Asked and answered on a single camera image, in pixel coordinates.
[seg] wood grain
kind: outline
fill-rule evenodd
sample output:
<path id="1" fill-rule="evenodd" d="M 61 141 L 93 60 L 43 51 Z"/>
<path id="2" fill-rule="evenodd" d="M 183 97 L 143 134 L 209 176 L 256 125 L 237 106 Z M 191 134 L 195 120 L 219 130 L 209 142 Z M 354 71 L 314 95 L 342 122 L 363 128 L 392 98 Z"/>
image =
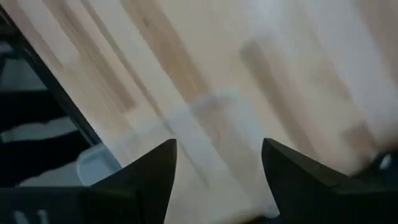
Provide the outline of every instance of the wood grain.
<path id="1" fill-rule="evenodd" d="M 0 3 L 122 166 L 178 139 L 167 223 L 275 215 L 265 135 L 345 174 L 396 139 L 392 1 Z"/>

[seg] wooden floor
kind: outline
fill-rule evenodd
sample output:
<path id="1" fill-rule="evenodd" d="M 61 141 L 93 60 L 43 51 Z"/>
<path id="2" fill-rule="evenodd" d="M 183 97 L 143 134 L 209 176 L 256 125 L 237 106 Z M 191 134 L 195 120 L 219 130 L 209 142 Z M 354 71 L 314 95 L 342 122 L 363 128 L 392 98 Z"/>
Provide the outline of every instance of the wooden floor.
<path id="1" fill-rule="evenodd" d="M 242 135 L 233 125 L 237 120 L 250 119 L 268 137 L 345 174 L 363 168 L 396 139 L 393 0 L 0 2 L 123 166 L 167 138 L 180 141 L 178 167 L 184 171 L 177 179 L 185 182 L 174 194 L 186 197 L 188 185 L 203 186 L 190 198 L 199 201 L 192 205 L 199 212 L 185 207 L 187 198 L 174 197 L 171 223 L 183 222 L 181 213 L 206 223 L 244 206 L 275 211 L 269 189 L 259 184 L 265 183 L 258 177 L 261 145 L 258 139 L 236 140 Z M 224 98 L 214 96 L 225 92 L 254 115 L 215 112 L 225 108 Z M 141 139 L 142 151 L 136 142 L 115 143 L 131 142 L 133 133 L 198 101 L 205 106 L 186 111 L 183 128 L 178 121 L 160 125 L 146 143 Z M 225 139 L 235 141 L 220 150 L 224 130 Z M 187 147 L 201 142 L 209 143 Z M 229 151 L 236 146 L 241 151 Z M 225 182 L 215 181 L 218 171 Z M 244 178 L 250 174 L 252 179 Z M 236 189 L 225 192 L 225 186 Z M 236 192 L 243 193 L 234 207 L 237 201 L 226 198 Z M 256 199 L 258 192 L 266 199 Z M 224 204 L 224 213 L 211 214 Z"/>

